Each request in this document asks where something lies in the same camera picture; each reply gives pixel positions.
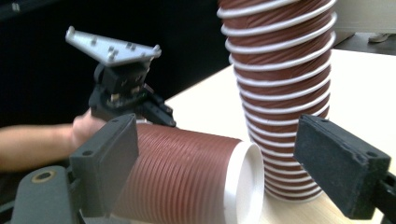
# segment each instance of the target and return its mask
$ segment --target white cup rim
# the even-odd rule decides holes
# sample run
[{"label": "white cup rim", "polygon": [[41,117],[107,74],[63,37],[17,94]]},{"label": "white cup rim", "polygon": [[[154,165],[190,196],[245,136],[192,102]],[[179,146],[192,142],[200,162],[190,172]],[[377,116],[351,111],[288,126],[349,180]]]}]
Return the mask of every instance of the white cup rim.
[{"label": "white cup rim", "polygon": [[277,50],[281,50],[281,49],[289,49],[291,47],[303,44],[311,39],[314,39],[320,35],[323,35],[325,32],[327,32],[328,30],[330,30],[336,20],[337,20],[337,14],[334,12],[332,14],[332,19],[323,27],[321,27],[320,29],[317,29],[316,31],[309,33],[308,35],[303,35],[300,37],[297,37],[295,39],[291,39],[291,40],[287,40],[284,42],[280,42],[280,43],[275,43],[275,44],[271,44],[271,45],[264,45],[264,46],[259,46],[259,47],[244,47],[244,46],[236,46],[233,45],[229,39],[227,38],[227,40],[225,41],[225,48],[230,51],[231,53],[239,53],[239,54],[261,54],[261,53],[268,53],[268,52],[274,52]]},{"label": "white cup rim", "polygon": [[[257,223],[262,213],[264,177],[259,146],[250,142],[238,143],[227,166],[223,199],[226,223],[233,224],[240,218],[247,223]],[[248,197],[245,188],[251,190]]]},{"label": "white cup rim", "polygon": [[265,192],[267,194],[269,194],[271,197],[273,197],[273,198],[275,198],[277,200],[280,200],[281,202],[285,202],[285,203],[309,203],[309,202],[314,201],[316,198],[318,198],[323,193],[323,190],[321,192],[319,192],[318,194],[314,195],[313,197],[310,197],[310,198],[307,198],[307,199],[303,199],[303,200],[300,200],[300,199],[292,200],[292,199],[281,198],[281,197],[275,195],[274,193],[270,192],[269,190],[266,190]]},{"label": "white cup rim", "polygon": [[289,190],[309,189],[309,188],[312,188],[312,187],[314,187],[314,186],[317,185],[317,183],[312,182],[312,183],[309,183],[309,184],[307,184],[307,185],[301,185],[301,186],[285,186],[285,185],[281,185],[281,184],[278,184],[278,183],[274,183],[274,182],[271,181],[270,179],[266,179],[265,181],[268,182],[268,183],[270,183],[271,185],[274,185],[274,186],[277,187],[277,188],[280,188],[280,189],[289,189]]},{"label": "white cup rim", "polygon": [[289,28],[293,25],[300,24],[304,21],[309,21],[309,20],[315,18],[316,16],[320,15],[321,13],[325,12],[329,8],[331,8],[335,4],[335,2],[336,2],[336,0],[331,0],[325,6],[319,7],[312,12],[305,13],[304,15],[292,18],[288,21],[280,21],[280,22],[273,23],[270,25],[259,26],[259,27],[248,28],[248,29],[233,29],[233,28],[228,28],[225,25],[222,25],[221,32],[227,36],[250,36],[250,35],[268,34],[273,31],[278,31],[278,30],[282,30],[285,28]]},{"label": "white cup rim", "polygon": [[248,120],[246,120],[246,124],[247,127],[249,129],[251,129],[253,132],[255,133],[259,133],[265,136],[269,136],[269,137],[295,137],[296,136],[296,132],[291,132],[291,133],[272,133],[272,132],[267,132],[265,130],[262,130],[260,128],[258,128],[256,125],[252,124],[251,122],[249,122]]},{"label": "white cup rim", "polygon": [[301,192],[301,193],[282,192],[282,191],[280,191],[278,189],[274,189],[274,188],[272,188],[272,187],[270,187],[268,185],[266,185],[265,187],[270,189],[274,193],[279,194],[279,195],[286,196],[286,197],[295,197],[295,198],[309,196],[309,195],[315,194],[316,192],[320,192],[321,191],[321,188],[319,186],[317,186],[316,188],[311,189],[311,190],[309,190],[307,192]]},{"label": "white cup rim", "polygon": [[[320,110],[318,110],[315,113],[312,113],[311,115],[313,116],[318,116],[321,114],[323,111],[325,111],[328,107],[330,106],[330,101],[326,103],[325,106],[323,106]],[[255,115],[250,114],[245,110],[245,116],[249,119],[252,119],[260,124],[264,125],[273,125],[273,126],[288,126],[288,125],[293,125],[297,124],[298,120],[297,119],[289,119],[289,120],[272,120],[272,119],[262,119],[260,117],[257,117]]]},{"label": "white cup rim", "polygon": [[295,105],[292,107],[287,107],[287,108],[268,108],[268,107],[262,107],[262,106],[255,106],[252,105],[250,103],[248,103],[247,101],[245,101],[243,98],[241,98],[242,104],[243,106],[254,110],[258,113],[263,113],[263,114],[290,114],[290,113],[296,113],[296,112],[300,112],[302,110],[305,110],[307,108],[310,108],[314,105],[319,104],[320,102],[322,102],[326,97],[328,97],[330,95],[330,89],[326,90],[325,92],[323,92],[323,94],[321,94],[317,99],[310,101],[306,104],[303,105]]},{"label": "white cup rim", "polygon": [[309,79],[311,77],[314,77],[317,74],[319,74],[320,72],[324,71],[327,67],[329,67],[330,64],[331,64],[331,61],[329,58],[326,61],[326,63],[322,64],[321,66],[319,66],[318,68],[316,68],[313,71],[305,73],[302,76],[289,78],[289,79],[285,79],[285,80],[275,80],[275,81],[255,80],[252,78],[242,77],[235,70],[233,70],[233,73],[235,74],[237,81],[244,85],[248,85],[248,86],[252,86],[252,87],[278,87],[278,86],[286,86],[289,84],[294,84],[294,83]]},{"label": "white cup rim", "polygon": [[316,84],[315,86],[309,87],[305,90],[302,91],[295,91],[292,93],[288,93],[288,94],[283,94],[283,95],[264,95],[264,94],[257,94],[251,91],[246,91],[244,90],[241,86],[238,86],[239,92],[252,100],[258,100],[258,101],[286,101],[286,100],[292,100],[295,98],[299,98],[302,96],[305,96],[307,94],[310,94],[314,91],[319,90],[320,88],[322,88],[323,86],[325,86],[327,83],[329,83],[330,81],[330,75],[326,76],[322,81],[320,81],[318,84]]},{"label": "white cup rim", "polygon": [[272,167],[268,164],[264,164],[264,167],[272,172],[278,173],[280,175],[301,175],[306,174],[306,170],[299,170],[299,171],[287,171],[287,170],[279,170],[275,167]]},{"label": "white cup rim", "polygon": [[301,164],[297,161],[276,161],[266,157],[262,157],[262,160],[278,166],[285,166],[285,167],[301,166]]},{"label": "white cup rim", "polygon": [[271,177],[277,181],[281,181],[281,182],[285,182],[285,183],[294,183],[294,184],[303,183],[308,180],[313,180],[310,175],[305,176],[305,177],[300,177],[300,178],[284,178],[284,177],[275,176],[275,175],[272,175],[269,173],[265,173],[265,176]]},{"label": "white cup rim", "polygon": [[258,136],[256,133],[254,133],[251,130],[247,130],[248,134],[254,138],[255,141],[259,141],[260,143],[263,143],[265,145],[271,146],[271,147],[294,147],[294,142],[288,142],[288,143],[279,143],[279,142],[274,142],[270,140],[266,140]]},{"label": "white cup rim", "polygon": [[335,32],[332,32],[330,40],[326,43],[326,45],[322,49],[316,50],[310,54],[305,55],[304,57],[288,60],[283,63],[268,63],[268,64],[240,63],[233,58],[232,54],[230,54],[229,61],[230,63],[233,63],[233,66],[245,71],[252,71],[252,72],[277,71],[277,70],[297,66],[302,63],[307,63],[309,61],[316,59],[320,55],[324,54],[327,50],[331,49],[334,41],[335,41]]},{"label": "white cup rim", "polygon": [[263,2],[258,5],[243,7],[243,8],[233,8],[233,9],[223,9],[219,8],[217,15],[222,19],[230,19],[235,17],[249,16],[256,13],[268,11],[278,7],[283,7],[285,5],[298,2],[300,0],[275,0],[271,2]]}]

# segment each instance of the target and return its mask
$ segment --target white object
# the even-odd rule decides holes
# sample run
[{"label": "white object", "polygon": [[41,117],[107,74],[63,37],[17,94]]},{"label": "white object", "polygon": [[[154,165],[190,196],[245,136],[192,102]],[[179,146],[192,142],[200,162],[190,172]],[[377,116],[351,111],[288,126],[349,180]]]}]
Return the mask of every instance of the white object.
[{"label": "white object", "polygon": [[66,42],[93,57],[107,67],[127,63],[151,61],[161,56],[160,46],[154,48],[132,42],[93,35],[75,30],[70,26]]}]

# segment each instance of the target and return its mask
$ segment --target ribbed paper cup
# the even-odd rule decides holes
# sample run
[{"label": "ribbed paper cup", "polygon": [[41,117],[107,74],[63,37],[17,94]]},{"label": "ribbed paper cup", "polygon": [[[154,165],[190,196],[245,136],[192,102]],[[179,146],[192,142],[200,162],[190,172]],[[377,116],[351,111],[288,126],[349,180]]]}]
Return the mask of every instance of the ribbed paper cup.
[{"label": "ribbed paper cup", "polygon": [[256,8],[261,7],[261,10],[256,10],[249,13],[237,13],[238,10],[234,10],[234,14],[228,13],[226,10],[219,10],[218,15],[222,18],[223,24],[232,29],[248,29],[261,26],[269,26],[274,24],[280,24],[281,22],[289,23],[298,20],[303,15],[309,14],[323,7],[328,0],[317,0],[317,1],[297,1],[294,3],[286,4],[285,6],[279,5],[279,7],[265,7],[269,3],[262,3],[256,5]]},{"label": "ribbed paper cup", "polygon": [[240,94],[246,103],[261,107],[287,108],[292,106],[305,105],[325,94],[330,89],[330,77],[325,77],[319,84],[306,90],[270,95],[252,93],[250,88],[240,89]]},{"label": "ribbed paper cup", "polygon": [[318,87],[319,83],[326,79],[330,74],[330,66],[323,67],[322,70],[316,69],[316,71],[311,72],[314,74],[311,76],[300,76],[300,80],[296,81],[290,80],[286,82],[285,80],[280,81],[256,81],[253,79],[247,79],[239,77],[235,74],[238,82],[238,87],[242,90],[247,90],[247,94],[257,94],[257,95],[279,95],[279,94],[291,94],[296,91],[314,91],[315,87]]},{"label": "ribbed paper cup", "polygon": [[283,201],[321,193],[293,152],[299,117],[328,116],[335,2],[219,2],[247,131],[262,152],[265,190]]},{"label": "ribbed paper cup", "polygon": [[218,16],[220,18],[241,17],[298,1],[300,0],[219,0]]},{"label": "ribbed paper cup", "polygon": [[236,46],[268,46],[290,42],[304,36],[314,35],[324,27],[334,23],[335,14],[332,9],[334,3],[335,1],[330,1],[317,11],[304,14],[300,18],[290,21],[244,29],[233,29],[223,25],[221,32],[228,36],[228,41],[231,44]]},{"label": "ribbed paper cup", "polygon": [[315,76],[318,71],[328,67],[330,65],[331,50],[327,50],[317,58],[302,63],[293,67],[288,67],[280,70],[243,70],[238,67],[234,67],[236,77],[239,80],[245,80],[250,82],[251,85],[268,85],[273,84],[285,85],[298,81],[305,80],[307,77]]},{"label": "ribbed paper cup", "polygon": [[258,146],[138,124],[139,157],[116,216],[150,223],[258,223],[264,173]]}]

